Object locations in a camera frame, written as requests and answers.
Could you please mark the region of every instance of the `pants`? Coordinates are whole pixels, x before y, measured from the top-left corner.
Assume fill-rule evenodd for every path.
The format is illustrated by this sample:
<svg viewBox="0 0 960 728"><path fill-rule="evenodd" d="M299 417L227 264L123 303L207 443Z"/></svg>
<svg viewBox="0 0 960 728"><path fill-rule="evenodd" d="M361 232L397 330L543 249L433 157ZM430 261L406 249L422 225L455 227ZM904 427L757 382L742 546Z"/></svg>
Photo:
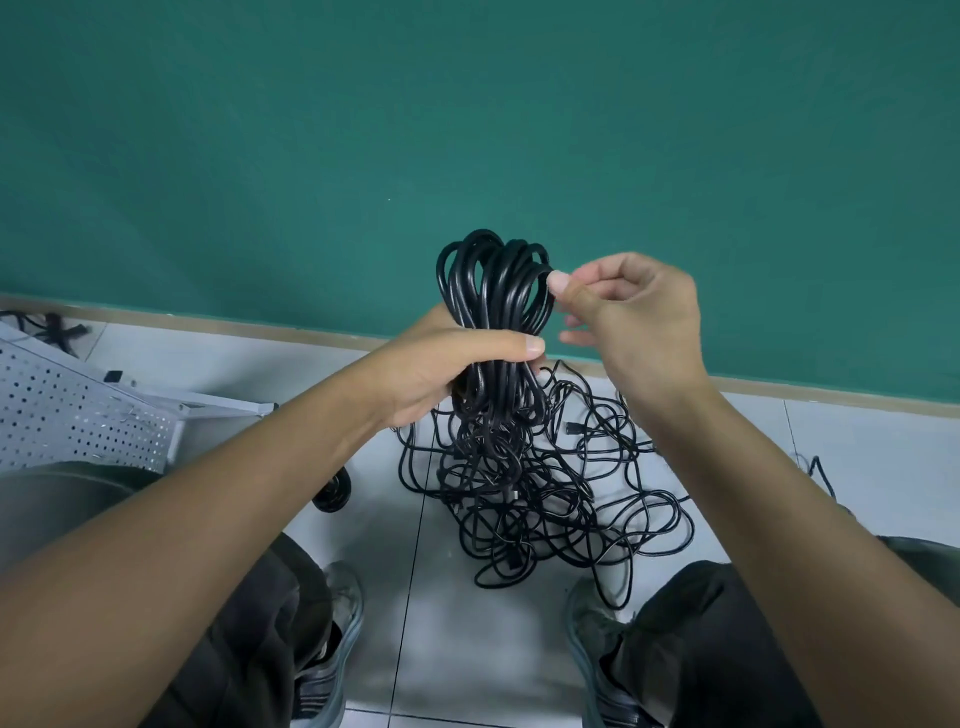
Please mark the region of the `pants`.
<svg viewBox="0 0 960 728"><path fill-rule="evenodd" d="M960 548L880 540L960 605ZM610 673L676 728L821 725L732 564L699 561L678 572L631 622Z"/></svg>
<svg viewBox="0 0 960 728"><path fill-rule="evenodd" d="M3 474L0 570L158 477L90 463ZM287 728L295 676L326 644L332 606L324 572L280 534L230 595L141 725Z"/></svg>

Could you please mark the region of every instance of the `perforated metal panel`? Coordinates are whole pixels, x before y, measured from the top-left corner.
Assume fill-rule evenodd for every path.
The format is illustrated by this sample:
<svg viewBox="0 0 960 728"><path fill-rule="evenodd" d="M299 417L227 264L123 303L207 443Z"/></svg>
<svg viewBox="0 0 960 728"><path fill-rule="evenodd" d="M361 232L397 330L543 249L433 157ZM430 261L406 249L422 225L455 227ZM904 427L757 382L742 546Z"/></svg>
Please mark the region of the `perforated metal panel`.
<svg viewBox="0 0 960 728"><path fill-rule="evenodd" d="M182 422L66 356L0 340L0 472L84 460L162 473Z"/></svg>

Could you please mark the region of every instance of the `shoe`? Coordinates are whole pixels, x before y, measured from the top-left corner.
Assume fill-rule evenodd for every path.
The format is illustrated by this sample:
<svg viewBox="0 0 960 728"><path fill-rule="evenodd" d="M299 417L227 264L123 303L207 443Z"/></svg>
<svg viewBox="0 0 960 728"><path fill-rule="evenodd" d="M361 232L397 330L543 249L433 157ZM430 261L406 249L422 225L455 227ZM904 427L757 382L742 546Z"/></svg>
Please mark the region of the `shoe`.
<svg viewBox="0 0 960 728"><path fill-rule="evenodd" d="M333 599L333 624L324 651L297 675L294 720L298 728L335 728L344 717L344 668L363 624L363 590L356 574L338 561L324 569Z"/></svg>
<svg viewBox="0 0 960 728"><path fill-rule="evenodd" d="M564 606L564 627L573 662L587 684L584 728L659 726L601 666L622 643L627 625L617 621L600 600L592 579L582 579L570 591Z"/></svg>

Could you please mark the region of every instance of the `beige baseboard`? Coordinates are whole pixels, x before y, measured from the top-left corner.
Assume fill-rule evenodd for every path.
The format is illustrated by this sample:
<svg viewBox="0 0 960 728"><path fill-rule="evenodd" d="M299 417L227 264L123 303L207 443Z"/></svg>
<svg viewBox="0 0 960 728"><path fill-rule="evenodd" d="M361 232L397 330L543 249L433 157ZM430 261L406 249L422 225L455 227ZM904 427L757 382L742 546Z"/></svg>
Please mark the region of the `beige baseboard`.
<svg viewBox="0 0 960 728"><path fill-rule="evenodd" d="M177 316L163 313L145 313L124 308L103 306L71 305L55 303L21 296L0 294L0 308L26 311L28 313L59 313L75 319L104 321L111 324L131 324L134 326L171 328L178 331L197 331L199 333L220 333L228 336L243 336L251 339L287 341L298 344L336 347L371 352L387 339L372 336L351 336L344 333L315 331L308 328L288 328L266 326L262 324L242 324L220 319L204 319L192 316ZM586 376L605 376L603 364L598 361L577 360L571 362ZM777 384L776 382L734 379L725 376L712 377L721 392L758 397L774 397L780 400L818 401L828 404L843 404L850 407L880 409L888 412L910 412L934 417L960 419L960 404L947 404L926 400L911 400L900 397L868 395L860 392L841 392L818 387L804 387L797 384Z"/></svg>

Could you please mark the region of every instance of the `green wall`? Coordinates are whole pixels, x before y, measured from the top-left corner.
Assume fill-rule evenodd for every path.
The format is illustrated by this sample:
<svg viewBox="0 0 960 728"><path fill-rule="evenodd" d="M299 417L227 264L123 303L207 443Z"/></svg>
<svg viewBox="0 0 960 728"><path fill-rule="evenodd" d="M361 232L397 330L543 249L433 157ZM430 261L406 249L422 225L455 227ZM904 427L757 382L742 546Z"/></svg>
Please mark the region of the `green wall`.
<svg viewBox="0 0 960 728"><path fill-rule="evenodd" d="M689 270L715 374L960 401L958 46L955 0L7 3L0 290L389 335L489 227Z"/></svg>

